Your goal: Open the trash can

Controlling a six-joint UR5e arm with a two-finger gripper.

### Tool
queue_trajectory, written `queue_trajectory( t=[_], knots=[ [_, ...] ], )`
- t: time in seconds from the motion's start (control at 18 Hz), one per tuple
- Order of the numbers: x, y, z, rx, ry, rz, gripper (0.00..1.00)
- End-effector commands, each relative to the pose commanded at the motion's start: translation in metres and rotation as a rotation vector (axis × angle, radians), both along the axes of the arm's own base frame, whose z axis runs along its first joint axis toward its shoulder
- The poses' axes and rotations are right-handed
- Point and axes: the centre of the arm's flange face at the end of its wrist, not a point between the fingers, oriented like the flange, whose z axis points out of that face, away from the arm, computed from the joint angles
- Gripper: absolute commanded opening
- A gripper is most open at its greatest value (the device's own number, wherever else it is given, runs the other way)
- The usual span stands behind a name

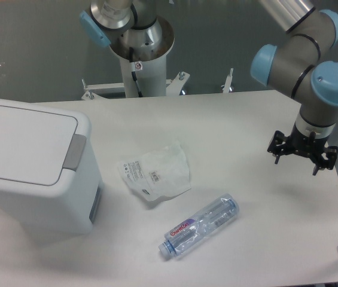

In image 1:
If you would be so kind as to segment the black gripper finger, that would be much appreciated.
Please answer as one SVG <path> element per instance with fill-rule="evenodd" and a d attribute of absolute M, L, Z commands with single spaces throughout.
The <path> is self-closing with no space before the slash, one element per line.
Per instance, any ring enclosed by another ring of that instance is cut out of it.
<path fill-rule="evenodd" d="M 271 155 L 275 157 L 275 164 L 279 163 L 281 156 L 290 154 L 290 149 L 287 146 L 287 139 L 288 137 L 277 130 L 269 143 L 267 152 L 271 153 Z"/>
<path fill-rule="evenodd" d="M 316 176 L 320 170 L 333 170 L 338 157 L 338 146 L 324 147 L 322 153 L 316 153 L 312 156 L 312 162 L 315 164 L 313 168 L 313 176 Z"/>

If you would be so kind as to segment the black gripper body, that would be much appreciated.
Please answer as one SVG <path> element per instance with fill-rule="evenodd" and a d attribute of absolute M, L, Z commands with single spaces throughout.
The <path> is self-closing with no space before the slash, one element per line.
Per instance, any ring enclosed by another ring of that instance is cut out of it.
<path fill-rule="evenodd" d="M 293 126 L 292 132 L 285 143 L 285 155 L 295 154 L 306 158 L 327 158 L 325 149 L 328 136 L 310 138 L 305 136 L 297 127 Z"/>

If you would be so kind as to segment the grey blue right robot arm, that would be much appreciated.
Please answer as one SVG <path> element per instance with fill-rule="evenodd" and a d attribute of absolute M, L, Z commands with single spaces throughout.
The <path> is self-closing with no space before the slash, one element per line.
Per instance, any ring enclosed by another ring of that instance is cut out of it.
<path fill-rule="evenodd" d="M 260 3 L 290 37 L 281 47 L 261 47 L 251 76 L 300 104 L 290 135 L 277 130 L 267 150 L 277 159 L 295 154 L 316 170 L 331 170 L 338 156 L 338 147 L 327 144 L 338 120 L 338 62 L 321 58 L 338 41 L 338 14 L 310 1 Z"/>

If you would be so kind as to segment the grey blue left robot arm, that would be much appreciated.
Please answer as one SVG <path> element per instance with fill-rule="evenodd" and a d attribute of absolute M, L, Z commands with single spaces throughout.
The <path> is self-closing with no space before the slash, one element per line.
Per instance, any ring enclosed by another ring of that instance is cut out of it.
<path fill-rule="evenodd" d="M 290 39 L 283 47 L 265 45 L 252 60 L 251 76 L 301 105 L 290 135 L 275 132 L 268 152 L 311 160 L 315 171 L 331 170 L 338 147 L 327 145 L 338 119 L 338 63 L 321 56 L 338 40 L 338 15 L 318 11 L 310 1 L 262 1 Z M 145 65 L 164 58 L 173 46 L 172 28 L 157 15 L 154 1 L 92 1 L 80 23 L 98 46 L 120 57 L 127 97 L 168 95 L 166 66 Z"/>

